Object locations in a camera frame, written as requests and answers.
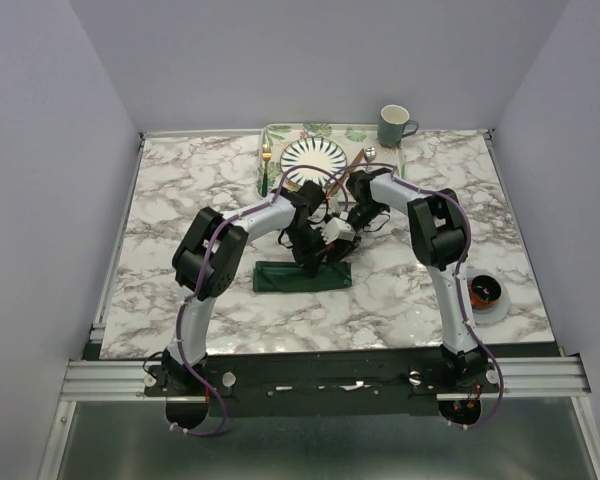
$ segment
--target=floral tray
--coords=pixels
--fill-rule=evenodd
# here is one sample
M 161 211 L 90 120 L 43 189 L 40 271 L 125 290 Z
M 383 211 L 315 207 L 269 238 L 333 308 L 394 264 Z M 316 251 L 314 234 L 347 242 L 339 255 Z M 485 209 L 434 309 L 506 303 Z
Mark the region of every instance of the floral tray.
M 377 125 L 346 125 L 328 123 L 292 123 L 267 125 L 262 130 L 260 146 L 258 150 L 258 176 L 256 188 L 258 194 L 262 191 L 262 175 L 264 172 L 262 162 L 262 145 L 271 145 L 271 160 L 267 167 L 268 190 L 278 185 L 280 178 L 280 155 L 291 142 L 309 136 L 321 136 L 337 143 L 345 152 L 347 162 L 351 163 L 360 149 L 366 147 L 376 148 L 376 160 L 374 163 L 390 163 L 398 167 L 398 173 L 404 171 L 405 156 L 400 147 L 384 148 L 378 143 Z M 294 190 L 293 184 L 287 183 L 285 187 Z

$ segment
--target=plate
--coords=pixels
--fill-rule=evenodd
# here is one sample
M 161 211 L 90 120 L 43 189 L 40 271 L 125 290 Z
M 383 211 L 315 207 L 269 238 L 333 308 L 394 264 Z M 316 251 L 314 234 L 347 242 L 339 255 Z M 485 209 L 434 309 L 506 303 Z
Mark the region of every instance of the plate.
M 323 137 L 306 137 L 287 145 L 280 155 L 280 169 L 284 173 L 297 165 L 322 168 L 331 174 L 347 165 L 347 156 L 340 146 Z M 289 174 L 287 180 L 302 186 L 311 180 L 321 187 L 329 182 L 329 176 L 309 168 L 300 168 Z

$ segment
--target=white wall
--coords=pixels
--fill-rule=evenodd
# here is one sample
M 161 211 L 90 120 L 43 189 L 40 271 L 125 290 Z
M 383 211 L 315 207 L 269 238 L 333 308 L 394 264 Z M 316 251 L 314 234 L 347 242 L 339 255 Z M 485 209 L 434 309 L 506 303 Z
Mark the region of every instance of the white wall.
M 68 2 L 0 1 L 0 479 L 37 475 L 138 143 Z
M 71 0 L 136 125 L 493 127 L 567 0 Z
M 600 431 L 600 0 L 572 0 L 495 145 L 551 325 L 580 352 Z

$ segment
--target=gray mug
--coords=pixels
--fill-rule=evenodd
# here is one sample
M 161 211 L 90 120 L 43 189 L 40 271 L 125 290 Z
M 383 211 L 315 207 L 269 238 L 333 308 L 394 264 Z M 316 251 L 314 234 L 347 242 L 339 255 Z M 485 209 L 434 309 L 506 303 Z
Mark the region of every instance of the gray mug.
M 378 142 L 386 148 L 392 148 L 400 144 L 400 140 L 409 137 L 418 131 L 420 125 L 415 120 L 409 119 L 409 111 L 399 105 L 387 105 L 380 111 L 380 122 L 378 123 Z M 413 130 L 407 133 L 404 129 L 412 125 Z

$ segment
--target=gold fork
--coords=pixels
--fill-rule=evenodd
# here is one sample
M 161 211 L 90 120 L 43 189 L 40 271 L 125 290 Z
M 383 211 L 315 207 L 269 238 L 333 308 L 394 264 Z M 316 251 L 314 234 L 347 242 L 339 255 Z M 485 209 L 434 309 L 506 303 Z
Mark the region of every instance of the gold fork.
M 262 161 L 264 162 L 264 172 L 262 173 L 262 189 L 260 190 L 260 193 L 263 197 L 266 197 L 267 193 L 269 193 L 269 177 L 267 175 L 269 160 L 271 160 L 271 145 L 269 145 L 268 143 L 263 143 Z

